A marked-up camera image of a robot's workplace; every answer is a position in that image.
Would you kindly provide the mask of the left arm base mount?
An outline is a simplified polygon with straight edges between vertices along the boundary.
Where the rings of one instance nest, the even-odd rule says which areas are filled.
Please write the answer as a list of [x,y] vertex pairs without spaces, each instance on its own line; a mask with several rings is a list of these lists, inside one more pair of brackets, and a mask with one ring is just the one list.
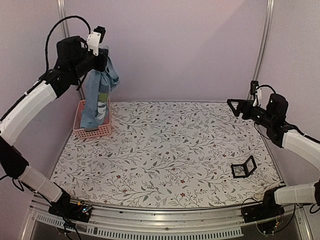
[[48,212],[58,217],[88,223],[91,217],[92,206],[85,204],[84,201],[77,203],[68,200],[66,202],[52,202]]

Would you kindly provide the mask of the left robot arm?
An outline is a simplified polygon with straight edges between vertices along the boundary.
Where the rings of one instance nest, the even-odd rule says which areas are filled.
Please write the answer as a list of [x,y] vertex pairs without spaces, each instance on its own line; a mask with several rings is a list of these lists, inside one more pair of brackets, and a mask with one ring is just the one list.
[[80,87],[80,78],[91,70],[104,71],[107,50],[99,48],[103,36],[92,31],[87,39],[73,36],[59,41],[57,61],[0,119],[0,164],[7,177],[19,180],[42,195],[63,217],[74,213],[71,196],[29,165],[15,149],[21,132],[47,105],[64,94],[70,86]]

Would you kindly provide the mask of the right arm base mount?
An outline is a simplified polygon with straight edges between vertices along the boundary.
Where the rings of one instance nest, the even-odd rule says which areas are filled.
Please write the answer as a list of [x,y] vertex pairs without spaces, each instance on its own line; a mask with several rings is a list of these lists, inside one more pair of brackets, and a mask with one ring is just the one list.
[[241,205],[241,215],[245,223],[257,222],[274,218],[285,213],[282,205],[276,204],[274,200],[255,201],[253,205]]

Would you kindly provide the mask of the light blue printed t-shirt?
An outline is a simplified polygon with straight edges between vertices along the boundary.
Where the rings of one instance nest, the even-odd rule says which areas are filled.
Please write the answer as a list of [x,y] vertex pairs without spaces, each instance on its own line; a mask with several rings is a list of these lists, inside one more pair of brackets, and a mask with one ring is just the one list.
[[110,93],[120,83],[119,75],[108,56],[105,71],[92,70],[85,81],[85,108],[82,112],[81,125],[89,127],[96,123],[101,125],[110,113]]

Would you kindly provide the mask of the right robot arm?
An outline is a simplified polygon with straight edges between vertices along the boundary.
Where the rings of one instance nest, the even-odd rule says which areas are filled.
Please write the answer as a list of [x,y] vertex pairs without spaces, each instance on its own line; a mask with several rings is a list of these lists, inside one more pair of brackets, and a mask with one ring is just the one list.
[[[272,93],[266,109],[254,105],[253,100],[228,99],[227,104],[234,116],[242,115],[244,120],[252,120],[266,129],[271,142],[300,156],[317,169],[320,168],[320,142],[286,122],[289,103],[280,94]],[[269,218],[278,206],[287,204],[320,205],[320,182],[273,188],[264,193],[258,213]]]

